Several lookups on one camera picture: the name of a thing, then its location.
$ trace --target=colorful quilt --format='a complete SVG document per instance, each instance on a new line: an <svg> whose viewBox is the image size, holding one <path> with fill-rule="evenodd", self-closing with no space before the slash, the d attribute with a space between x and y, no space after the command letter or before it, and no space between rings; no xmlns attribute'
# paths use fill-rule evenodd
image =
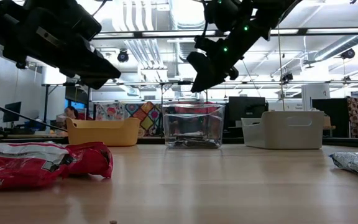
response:
<svg viewBox="0 0 358 224"><path fill-rule="evenodd" d="M96 120L119 121L126 118L140 120L139 137L156 136L160 134L161 104L146 102L144 104L112 103L96 105Z"/></svg>

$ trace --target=desk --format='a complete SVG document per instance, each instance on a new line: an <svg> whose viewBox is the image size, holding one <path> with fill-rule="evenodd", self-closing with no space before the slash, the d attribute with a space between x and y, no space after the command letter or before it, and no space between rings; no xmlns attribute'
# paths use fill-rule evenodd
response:
<svg viewBox="0 0 358 224"><path fill-rule="evenodd" d="M59 136L57 134L10 134L6 139L32 139L32 138L64 138L65 136Z"/></svg>
<svg viewBox="0 0 358 224"><path fill-rule="evenodd" d="M358 176L328 157L357 148L111 150L112 179L70 178L49 189L0 192L0 223L358 223Z"/></svg>

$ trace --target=storage bin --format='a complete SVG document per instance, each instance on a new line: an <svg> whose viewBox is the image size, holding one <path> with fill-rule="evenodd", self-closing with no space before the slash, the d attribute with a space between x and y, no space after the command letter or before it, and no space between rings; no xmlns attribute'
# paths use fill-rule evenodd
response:
<svg viewBox="0 0 358 224"><path fill-rule="evenodd" d="M107 146L133 146L137 142L140 120L128 118L122 121L82 121L67 119L70 144L103 142Z"/></svg>
<svg viewBox="0 0 358 224"><path fill-rule="evenodd" d="M222 145L224 105L163 105L167 147L218 148Z"/></svg>
<svg viewBox="0 0 358 224"><path fill-rule="evenodd" d="M246 146L264 149L320 149L323 141L322 111L264 112L259 124L242 119Z"/></svg>

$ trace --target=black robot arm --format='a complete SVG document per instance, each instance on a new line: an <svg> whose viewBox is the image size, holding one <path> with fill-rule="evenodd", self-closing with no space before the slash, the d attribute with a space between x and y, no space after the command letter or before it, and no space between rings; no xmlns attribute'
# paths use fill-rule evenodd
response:
<svg viewBox="0 0 358 224"><path fill-rule="evenodd" d="M25 68L30 56L98 89L121 75L90 46L100 31L101 25L75 0L26 0L23 6L0 1L3 56L17 62L17 68Z"/></svg>
<svg viewBox="0 0 358 224"><path fill-rule="evenodd" d="M230 31L225 39L217 42L202 36L196 37L197 49L205 54L192 52L187 61L197 71L192 92L200 92L238 77L234 64L263 37L270 40L274 29L301 0L212 0L206 4L206 22L216 24L221 32ZM255 18L252 11L257 9Z"/></svg>

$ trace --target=red plastic bag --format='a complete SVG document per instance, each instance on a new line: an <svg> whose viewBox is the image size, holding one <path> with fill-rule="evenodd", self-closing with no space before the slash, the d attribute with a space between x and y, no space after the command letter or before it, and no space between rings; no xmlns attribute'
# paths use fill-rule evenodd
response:
<svg viewBox="0 0 358 224"><path fill-rule="evenodd" d="M74 161L68 170L73 175L101 175L111 178L112 155L109 148L103 142L89 142L77 146L67 146Z"/></svg>
<svg viewBox="0 0 358 224"><path fill-rule="evenodd" d="M63 174L73 158L56 144L0 144L0 189L44 187Z"/></svg>

